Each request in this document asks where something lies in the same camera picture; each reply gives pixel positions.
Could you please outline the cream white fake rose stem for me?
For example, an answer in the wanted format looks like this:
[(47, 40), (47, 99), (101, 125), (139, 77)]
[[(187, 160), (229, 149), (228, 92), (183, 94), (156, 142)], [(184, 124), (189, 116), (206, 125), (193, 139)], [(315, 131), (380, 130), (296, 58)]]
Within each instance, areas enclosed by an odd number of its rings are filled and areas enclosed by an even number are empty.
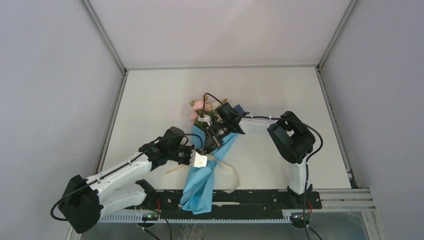
[(224, 98), (220, 101), (215, 100), (213, 103), (211, 103), (211, 108), (215, 110), (216, 108), (220, 107), (223, 103), (226, 103), (226, 102), (228, 102), (227, 98)]

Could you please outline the pink fake rose stem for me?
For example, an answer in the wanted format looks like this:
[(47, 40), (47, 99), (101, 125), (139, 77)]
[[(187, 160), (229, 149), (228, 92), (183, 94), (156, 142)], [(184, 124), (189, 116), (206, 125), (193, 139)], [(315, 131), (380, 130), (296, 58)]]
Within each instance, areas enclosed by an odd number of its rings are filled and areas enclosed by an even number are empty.
[(198, 120), (198, 117), (202, 114), (213, 114), (214, 110), (210, 103), (204, 102), (202, 99), (194, 100), (192, 99), (190, 102), (190, 106), (192, 108), (192, 113), (190, 115), (190, 120), (195, 123)]

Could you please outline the cream lace ribbon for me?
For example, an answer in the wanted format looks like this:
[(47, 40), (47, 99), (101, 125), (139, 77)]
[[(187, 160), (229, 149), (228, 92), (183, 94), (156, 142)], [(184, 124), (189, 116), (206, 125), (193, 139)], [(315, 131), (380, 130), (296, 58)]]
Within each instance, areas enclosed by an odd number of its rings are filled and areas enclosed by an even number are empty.
[[(230, 186), (227, 189), (223, 189), (225, 193), (232, 193), (234, 192), (239, 186), (240, 186), (240, 178), (237, 173), (237, 171), (230, 165), (223, 163), (220, 160), (217, 160), (213, 155), (211, 154), (204, 154), (208, 156), (208, 161), (206, 167), (197, 168), (197, 169), (206, 169), (206, 170), (197, 170), (195, 173), (192, 171), (193, 175), (192, 177), (187, 177), (187, 181), (184, 187), (184, 191), (186, 193), (192, 192), (196, 193), (200, 189), (206, 188), (207, 190), (213, 191), (214, 189), (214, 170), (217, 166), (222, 168), (224, 171), (229, 173), (234, 177), (234, 184)], [(188, 165), (190, 164), (191, 156), (189, 157), (189, 160), (183, 160), (180, 161), (179, 164), (182, 165)]]

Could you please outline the blue wrapping paper sheet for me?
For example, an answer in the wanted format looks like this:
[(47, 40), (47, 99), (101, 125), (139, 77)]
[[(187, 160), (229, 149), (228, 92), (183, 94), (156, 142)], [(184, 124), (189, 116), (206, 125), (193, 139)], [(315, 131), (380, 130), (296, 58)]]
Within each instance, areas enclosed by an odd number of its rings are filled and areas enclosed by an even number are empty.
[[(198, 127), (199, 123), (195, 123), (198, 117), (202, 113), (203, 100), (196, 100), (192, 104), (191, 120), (194, 123), (191, 132), (195, 135), (200, 136), (204, 141), (206, 135), (202, 129)], [(209, 103), (205, 103), (205, 113), (215, 113), (213, 106)], [(216, 158), (216, 161), (220, 162), (226, 156), (230, 150), (232, 144), (237, 139), (239, 134), (230, 133), (223, 139), (223, 147), (221, 149), (212, 151), (212, 154)], [(196, 136), (192, 136), (192, 143), (195, 145), (196, 150), (201, 150), (202, 144)], [(183, 195), (180, 199), (181, 207), (184, 211), (192, 212), (194, 215), (203, 213), (210, 213), (212, 211), (212, 198), (214, 191), (214, 169), (217, 166), (215, 161), (207, 161), (206, 167), (196, 168), (191, 167), (187, 180), (183, 189)]]

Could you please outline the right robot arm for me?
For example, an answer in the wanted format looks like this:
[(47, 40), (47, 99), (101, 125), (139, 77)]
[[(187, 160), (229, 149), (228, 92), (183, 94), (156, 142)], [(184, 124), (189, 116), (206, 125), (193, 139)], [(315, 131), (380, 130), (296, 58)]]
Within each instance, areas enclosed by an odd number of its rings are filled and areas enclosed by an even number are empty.
[(223, 146), (224, 137), (229, 134), (269, 134), (281, 157), (289, 163), (289, 203), (302, 208), (309, 201), (309, 174), (307, 157), (313, 152), (316, 142), (311, 128), (303, 123), (292, 111), (279, 117), (253, 116), (248, 112), (237, 112), (229, 103), (216, 109), (219, 120), (212, 123), (205, 114), (198, 117), (205, 121), (205, 148), (215, 150)]

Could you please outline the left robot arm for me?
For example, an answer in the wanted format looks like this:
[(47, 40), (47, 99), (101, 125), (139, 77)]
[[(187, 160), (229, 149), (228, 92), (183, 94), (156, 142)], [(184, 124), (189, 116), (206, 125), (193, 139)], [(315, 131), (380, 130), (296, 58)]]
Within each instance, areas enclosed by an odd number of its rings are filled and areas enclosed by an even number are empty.
[(103, 216), (115, 211), (141, 205), (153, 207), (157, 196), (138, 183), (168, 161), (189, 165), (196, 154), (195, 145), (182, 144), (188, 137), (177, 127), (170, 127), (163, 136), (143, 144), (123, 162), (83, 178), (72, 177), (60, 200), (54, 205), (62, 213), (61, 221), (68, 222), (82, 234), (90, 230)]

